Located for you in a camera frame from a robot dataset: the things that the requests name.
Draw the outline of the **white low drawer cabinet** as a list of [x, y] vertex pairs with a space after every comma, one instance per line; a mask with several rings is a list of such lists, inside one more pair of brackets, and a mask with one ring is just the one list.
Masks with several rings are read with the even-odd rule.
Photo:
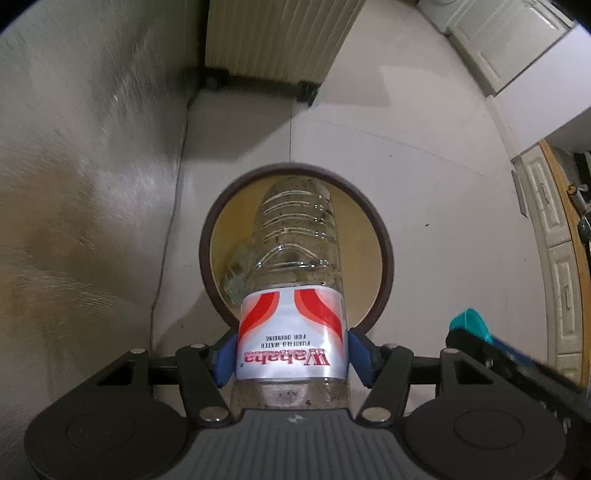
[[544, 140], [514, 158], [542, 266], [547, 363], [590, 388], [590, 266], [579, 236], [575, 186]]

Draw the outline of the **white ribbed suitcase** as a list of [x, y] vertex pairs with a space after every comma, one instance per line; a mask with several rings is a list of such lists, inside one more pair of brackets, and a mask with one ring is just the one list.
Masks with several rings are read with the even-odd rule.
[[205, 84], [231, 78], [294, 87], [312, 105], [363, 1], [209, 1], [201, 48]]

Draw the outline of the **teal round lid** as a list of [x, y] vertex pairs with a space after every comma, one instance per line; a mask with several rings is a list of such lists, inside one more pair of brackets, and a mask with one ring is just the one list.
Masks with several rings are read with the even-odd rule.
[[449, 331], [465, 330], [479, 339], [492, 344], [493, 336], [482, 316], [473, 308], [457, 315], [449, 325]]

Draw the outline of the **yellow trash bin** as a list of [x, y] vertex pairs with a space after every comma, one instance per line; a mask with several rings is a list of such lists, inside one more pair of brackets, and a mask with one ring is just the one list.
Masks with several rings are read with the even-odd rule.
[[335, 293], [349, 329], [368, 333], [389, 301], [394, 253], [370, 200], [342, 177], [280, 163], [233, 181], [207, 214], [199, 242], [204, 288], [231, 330], [253, 293]]

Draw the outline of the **wahaha plastic water bottle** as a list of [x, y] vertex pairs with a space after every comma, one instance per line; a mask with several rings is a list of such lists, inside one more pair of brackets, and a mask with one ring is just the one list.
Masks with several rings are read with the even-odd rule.
[[345, 408], [348, 376], [331, 194], [315, 178], [281, 179], [254, 216], [231, 409]]

